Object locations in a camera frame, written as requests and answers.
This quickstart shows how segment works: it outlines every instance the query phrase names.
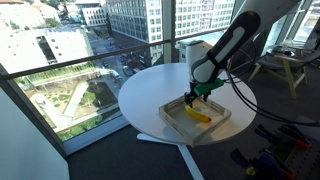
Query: round white table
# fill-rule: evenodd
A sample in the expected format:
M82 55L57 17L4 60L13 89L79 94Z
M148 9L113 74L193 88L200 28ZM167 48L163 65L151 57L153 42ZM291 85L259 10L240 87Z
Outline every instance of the round white table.
M219 77L227 79L225 72ZM256 104L254 94L245 83L237 83L237 86L249 100ZM185 147L186 141L159 115L160 106L189 91L187 64L164 64L145 69L130 77L120 89L118 100L123 116L133 127L143 133L138 135L138 139L178 145L193 177L201 179L201 173ZM209 99L229 109L232 115L210 135L206 135L201 140L201 145L216 143L240 133L250 125L256 115L240 100L230 84L225 83L222 87L213 90Z

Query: black cable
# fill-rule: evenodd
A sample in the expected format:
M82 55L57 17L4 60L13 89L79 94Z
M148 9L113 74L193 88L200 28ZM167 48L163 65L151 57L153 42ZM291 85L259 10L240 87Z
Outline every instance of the black cable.
M315 122L315 123L301 123L301 122L296 122L296 121L292 121L292 120L288 120L286 118L283 118L283 117L280 117L276 114L273 114L261 107L258 107L257 105L255 105L254 103L252 103L250 100L248 100L242 93L241 91L238 89L238 87L236 86L236 84L234 83L232 77L231 77L231 74L229 71L227 71L227 75L228 75L228 78L231 82L231 85L232 85L232 88L234 89L235 93L239 96L239 98L253 111L255 111L256 113L268 118L268 119L271 119L271 120L274 120L274 121L277 121L277 122L282 122L282 123L291 123L291 124L299 124L299 125L304 125L304 126L313 126L313 127L320 127L320 123L319 122ZM257 111L256 109L254 109L253 107L257 108L258 110L261 110L262 112L268 114L263 114L259 111Z
M239 77L243 76L244 74L246 74L247 72L249 72L249 69L251 69L252 66L253 66L254 63L255 63L254 60L256 59L256 56L257 56L257 48L256 48L256 45L254 44L254 42L253 42L252 40L251 40L250 42L252 43L253 48L254 48L254 56L253 56L253 59L252 59L245 51L243 51L242 49L238 49L238 51L242 52L245 56L247 56L247 58L249 59L249 61L251 62L251 64L249 65L249 67L248 67L245 71L243 71L242 73L240 73L240 75L237 75L237 76L233 77L233 79L239 78ZM228 64L228 67L226 68L227 71L230 71L231 63ZM253 73L253 69L250 71L250 73L249 73L245 78L242 78L242 79L239 78L240 80L237 81L237 82L235 82L235 83L239 83L239 82L242 82L242 81L248 79L248 78L251 76L252 73ZM228 82L228 79L224 79L223 81L224 81L225 83L230 83L230 82Z

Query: city buildings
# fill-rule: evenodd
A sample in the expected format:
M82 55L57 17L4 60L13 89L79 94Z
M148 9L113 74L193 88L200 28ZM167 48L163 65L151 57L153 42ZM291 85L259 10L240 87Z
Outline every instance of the city buildings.
M12 29L31 29L44 24L41 12L20 0L0 0L0 20Z
M83 29L3 31L0 39L0 63L9 73L93 55Z
M112 30L146 43L161 41L161 3L161 0L107 1ZM234 3L234 0L177 0L176 37L228 27ZM150 48L152 64L162 52L162 46Z
M58 16L58 11L46 4L43 3L33 3L32 7L39 10L41 13L41 16L43 17L43 19L54 19L58 22L60 22L60 18Z
M100 0L77 0L80 22L87 26L99 26L107 24L106 3Z

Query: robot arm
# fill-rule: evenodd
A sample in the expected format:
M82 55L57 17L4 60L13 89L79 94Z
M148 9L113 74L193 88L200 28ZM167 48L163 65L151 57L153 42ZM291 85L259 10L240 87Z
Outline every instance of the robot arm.
M247 41L270 27L289 12L300 0L245 0L230 27L214 47L204 41L196 41L187 46L186 61L190 73L190 93L185 101L199 96L194 89L198 84L215 82L225 68L228 59ZM205 99L210 90L205 92Z

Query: toy banana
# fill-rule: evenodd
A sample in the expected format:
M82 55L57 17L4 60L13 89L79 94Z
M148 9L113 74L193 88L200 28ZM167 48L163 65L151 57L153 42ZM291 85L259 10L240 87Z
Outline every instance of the toy banana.
M189 116L191 116L192 118L194 118L198 121L202 121L202 122L210 122L211 121L211 118L209 116L206 116L204 114L201 114L201 113L195 111L194 109L192 109L188 105L185 106L185 110L187 111Z

